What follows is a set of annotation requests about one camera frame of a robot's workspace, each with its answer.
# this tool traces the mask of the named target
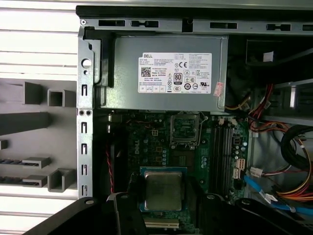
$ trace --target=qr code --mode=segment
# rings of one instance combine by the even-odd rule
[[[141,68],[141,76],[142,77],[151,77],[151,68],[150,67],[142,67]]]

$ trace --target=yellow wire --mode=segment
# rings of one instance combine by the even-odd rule
[[[313,197],[284,197],[286,199],[292,199],[292,200],[296,200],[296,201],[304,201],[304,200],[308,200],[308,199],[313,199]]]
[[[229,107],[229,106],[225,106],[225,107],[226,107],[226,109],[229,109],[229,110],[237,110],[237,109],[240,109],[241,107],[243,107],[249,101],[249,99],[250,99],[250,96],[248,96],[246,99],[244,99],[244,101],[241,104],[239,104],[237,107],[234,107],[234,108]]]
[[[306,148],[304,147],[303,148],[303,151],[305,151],[305,153],[308,155],[308,157],[309,157],[309,153],[307,152],[307,150],[306,150]],[[298,190],[300,190],[303,186],[305,186],[305,184],[311,179],[311,171],[312,171],[312,164],[311,164],[311,160],[310,160],[310,157],[309,157],[309,165],[310,165],[310,168],[309,168],[309,174],[308,174],[308,176],[307,176],[307,179],[302,183],[302,185],[300,185],[298,188],[296,188],[296,189],[294,189],[294,190],[292,190],[292,191],[289,191],[289,192],[277,192],[278,194],[280,194],[281,196],[283,196],[283,197],[288,197],[288,196],[284,196],[284,195],[286,195],[286,194],[290,194],[290,193],[293,193],[293,192],[297,192]]]

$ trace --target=warning label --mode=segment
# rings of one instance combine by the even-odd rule
[[[152,53],[138,59],[138,92],[210,94],[211,53]]]

